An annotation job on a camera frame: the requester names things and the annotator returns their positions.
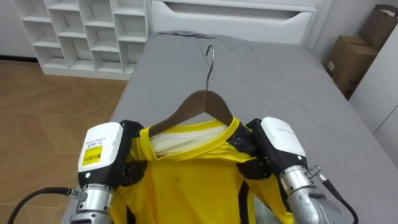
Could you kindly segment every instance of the black cable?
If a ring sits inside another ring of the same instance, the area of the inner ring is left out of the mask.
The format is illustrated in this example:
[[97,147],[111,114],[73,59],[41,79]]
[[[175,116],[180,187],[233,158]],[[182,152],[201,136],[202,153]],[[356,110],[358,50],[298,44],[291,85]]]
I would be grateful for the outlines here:
[[349,212],[351,212],[351,214],[353,215],[353,218],[354,218],[353,224],[358,224],[359,221],[358,221],[358,216],[357,216],[356,212],[349,205],[349,203],[347,203],[346,200],[344,200],[344,198],[338,193],[338,191],[335,189],[335,186],[333,186],[333,184],[331,184],[330,180],[325,180],[322,183],[330,191],[330,193],[332,193],[333,196],[335,196],[337,198],[337,200],[339,200],[349,210]]
[[12,211],[7,224],[14,224],[14,220],[17,217],[17,214],[19,210],[24,206],[24,204],[29,201],[30,199],[34,198],[35,196],[38,196],[40,194],[62,194],[65,196],[70,195],[72,192],[72,189],[68,187],[46,187],[44,189],[36,190],[35,192],[30,193],[28,196],[24,197],[18,205],[14,208]]

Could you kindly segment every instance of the wooden floor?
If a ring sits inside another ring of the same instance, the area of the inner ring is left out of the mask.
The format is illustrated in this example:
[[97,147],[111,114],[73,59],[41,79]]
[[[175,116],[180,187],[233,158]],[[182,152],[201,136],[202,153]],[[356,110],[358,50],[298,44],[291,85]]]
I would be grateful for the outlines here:
[[[0,61],[0,223],[43,187],[77,185],[86,130],[112,115],[126,81],[46,76],[34,63]],[[44,195],[15,224],[59,223],[66,197]]]

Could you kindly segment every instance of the bed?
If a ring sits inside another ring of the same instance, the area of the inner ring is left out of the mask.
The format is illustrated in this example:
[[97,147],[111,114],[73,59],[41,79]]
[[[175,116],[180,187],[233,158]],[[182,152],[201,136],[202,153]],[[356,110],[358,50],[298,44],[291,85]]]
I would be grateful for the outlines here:
[[[305,46],[307,34],[301,44],[281,44],[169,29],[157,30],[147,41],[112,121],[148,126],[170,116],[188,95],[205,88],[210,67],[205,50],[212,44],[209,90],[223,97],[235,117],[243,123],[265,116],[288,122],[309,165],[323,168],[360,223],[396,223],[398,170]],[[189,122],[208,119],[203,115]],[[351,223],[348,211],[317,185]],[[75,209],[71,202],[63,223]],[[258,201],[256,214],[257,223],[278,223]]]

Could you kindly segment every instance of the white cabinet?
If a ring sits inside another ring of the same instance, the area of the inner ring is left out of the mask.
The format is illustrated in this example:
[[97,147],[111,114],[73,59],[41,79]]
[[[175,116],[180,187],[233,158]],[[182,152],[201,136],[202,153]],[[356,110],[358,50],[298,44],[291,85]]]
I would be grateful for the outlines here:
[[349,99],[370,132],[380,127],[398,105],[398,26]]
[[398,109],[386,119],[382,126],[374,133],[374,137],[383,147],[391,161],[398,168]]
[[146,0],[14,0],[45,74],[129,79],[149,36]]

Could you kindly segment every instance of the white fabric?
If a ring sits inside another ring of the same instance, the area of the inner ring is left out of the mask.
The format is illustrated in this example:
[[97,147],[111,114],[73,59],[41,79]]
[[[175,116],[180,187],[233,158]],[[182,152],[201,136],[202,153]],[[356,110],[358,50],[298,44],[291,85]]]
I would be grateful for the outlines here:
[[213,140],[225,131],[226,126],[189,133],[158,134],[150,138],[156,155],[168,155],[187,151]]

